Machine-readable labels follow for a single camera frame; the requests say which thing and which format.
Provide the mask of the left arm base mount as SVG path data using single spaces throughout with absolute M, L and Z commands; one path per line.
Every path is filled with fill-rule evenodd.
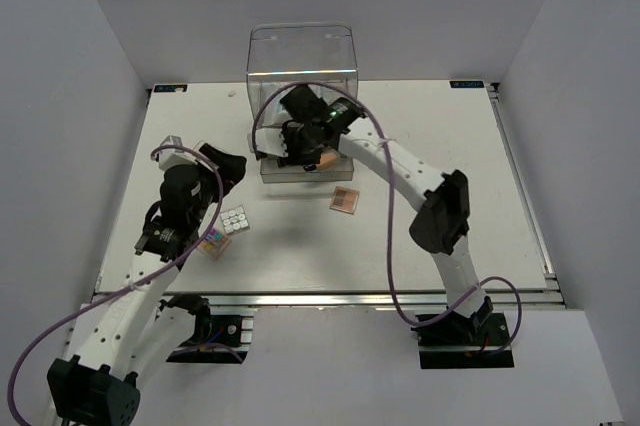
M 252 341 L 254 313 L 214 308 L 197 319 L 193 335 L 173 351 L 168 363 L 241 364 Z

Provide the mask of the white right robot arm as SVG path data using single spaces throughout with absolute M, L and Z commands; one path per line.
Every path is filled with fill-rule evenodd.
M 429 253 L 446 293 L 446 311 L 431 320 L 412 321 L 418 330 L 441 327 L 472 345 L 488 331 L 493 306 L 482 288 L 469 250 L 469 183 L 460 170 L 435 169 L 388 137 L 373 113 L 342 93 L 331 103 L 313 84 L 290 83 L 279 100 L 290 119 L 282 128 L 286 156 L 301 162 L 332 148 L 374 172 L 415 210 L 409 236 Z

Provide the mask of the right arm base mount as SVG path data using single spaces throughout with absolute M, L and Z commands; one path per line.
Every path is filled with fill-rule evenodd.
M 511 369 L 515 367 L 503 313 L 492 313 L 474 336 L 448 328 L 445 320 L 413 328 L 423 370 Z

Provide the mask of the clear smoky makeup organizer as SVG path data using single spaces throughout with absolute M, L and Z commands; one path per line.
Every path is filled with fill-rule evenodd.
M 359 74 L 352 28 L 340 23 L 260 25 L 251 32 L 246 67 L 247 92 L 256 130 L 282 128 L 293 120 L 281 100 L 295 82 L 307 82 L 314 96 L 330 105 L 345 93 L 358 95 Z M 264 183 L 350 181 L 351 158 L 341 156 L 325 171 L 306 172 L 301 166 L 279 167 L 277 160 L 260 160 Z

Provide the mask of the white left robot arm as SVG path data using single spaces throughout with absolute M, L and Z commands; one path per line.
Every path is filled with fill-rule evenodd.
M 163 295 L 201 241 L 211 205 L 240 183 L 247 159 L 206 142 L 195 149 L 167 142 L 152 153 L 163 173 L 159 198 L 146 211 L 120 295 L 68 359 L 47 372 L 56 413 L 66 425 L 129 425 L 146 380 L 170 356 L 214 334 L 207 300 Z

